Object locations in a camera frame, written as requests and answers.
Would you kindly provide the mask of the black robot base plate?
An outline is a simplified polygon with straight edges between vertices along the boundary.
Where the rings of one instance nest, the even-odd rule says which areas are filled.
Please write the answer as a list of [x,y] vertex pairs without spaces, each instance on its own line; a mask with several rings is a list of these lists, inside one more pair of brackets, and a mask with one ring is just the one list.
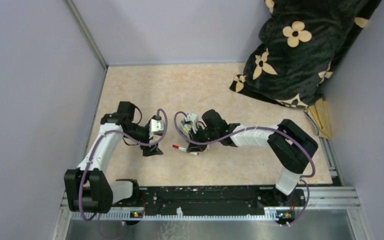
[[296,189],[290,196],[273,185],[204,185],[140,187],[133,197],[115,207],[143,207],[146,216],[262,216],[269,207],[296,210],[305,204],[305,192]]

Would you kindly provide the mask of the red white marker pen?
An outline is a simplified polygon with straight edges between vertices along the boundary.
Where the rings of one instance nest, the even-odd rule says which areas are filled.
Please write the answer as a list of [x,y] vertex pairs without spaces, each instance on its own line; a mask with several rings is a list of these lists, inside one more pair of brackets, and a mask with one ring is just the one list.
[[174,149],[180,150],[180,151],[185,152],[185,153],[187,153],[187,154],[192,154],[192,155],[195,155],[195,156],[198,156],[198,155],[199,155],[198,152],[188,151],[185,147],[181,147],[181,146],[179,146],[179,145],[175,145],[175,144],[173,144],[172,147],[173,147]]

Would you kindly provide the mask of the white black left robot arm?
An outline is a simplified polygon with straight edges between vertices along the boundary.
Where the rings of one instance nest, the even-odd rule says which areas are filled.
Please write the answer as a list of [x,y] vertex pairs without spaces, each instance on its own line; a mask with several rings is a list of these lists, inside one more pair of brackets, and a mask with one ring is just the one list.
[[106,214],[113,205],[124,202],[134,207],[140,202],[139,184],[135,179],[109,183],[105,172],[121,140],[139,146],[144,157],[162,155],[159,142],[167,133],[168,116],[159,108],[146,125],[134,122],[138,107],[121,101],[116,112],[105,114],[89,152],[75,169],[64,174],[68,207],[72,212]]

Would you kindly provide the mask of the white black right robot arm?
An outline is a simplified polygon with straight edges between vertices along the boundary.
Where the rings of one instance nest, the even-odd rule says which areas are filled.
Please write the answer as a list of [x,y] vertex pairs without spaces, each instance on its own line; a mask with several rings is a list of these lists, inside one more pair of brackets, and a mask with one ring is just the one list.
[[227,123],[214,109],[206,111],[201,118],[194,113],[184,114],[182,133],[189,143],[187,152],[204,152],[213,143],[228,147],[270,148],[282,164],[275,184],[273,200],[279,206],[287,206],[294,198],[293,191],[304,178],[304,171],[311,165],[312,157],[319,146],[316,141],[290,119],[283,119],[273,126],[246,126]]

